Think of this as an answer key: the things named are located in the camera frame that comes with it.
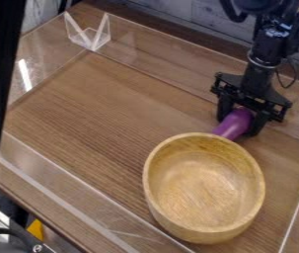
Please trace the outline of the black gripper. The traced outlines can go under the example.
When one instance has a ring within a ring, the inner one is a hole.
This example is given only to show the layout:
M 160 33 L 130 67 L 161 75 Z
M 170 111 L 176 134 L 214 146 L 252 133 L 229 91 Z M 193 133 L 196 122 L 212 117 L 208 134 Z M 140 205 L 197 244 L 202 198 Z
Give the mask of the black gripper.
M 293 103 L 273 88 L 269 88 L 263 95 L 245 90 L 242 80 L 241 75 L 218 72 L 210 91 L 218 97 L 217 118 L 220 122 L 233 111 L 234 105 L 244 106 L 257 113 L 248 132 L 249 136 L 256 136 L 268 121 L 284 122 Z

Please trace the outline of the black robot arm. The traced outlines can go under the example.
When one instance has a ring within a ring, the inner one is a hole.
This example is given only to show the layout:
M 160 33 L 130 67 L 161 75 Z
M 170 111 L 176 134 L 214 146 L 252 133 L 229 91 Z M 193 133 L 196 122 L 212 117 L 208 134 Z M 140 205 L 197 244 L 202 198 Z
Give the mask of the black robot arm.
M 249 65 L 242 75 L 220 72 L 212 92 L 218 96 L 214 134 L 234 140 L 256 136 L 283 122 L 293 103 L 275 89 L 279 66 L 299 51 L 299 0 L 220 0 L 236 23 L 256 16 Z

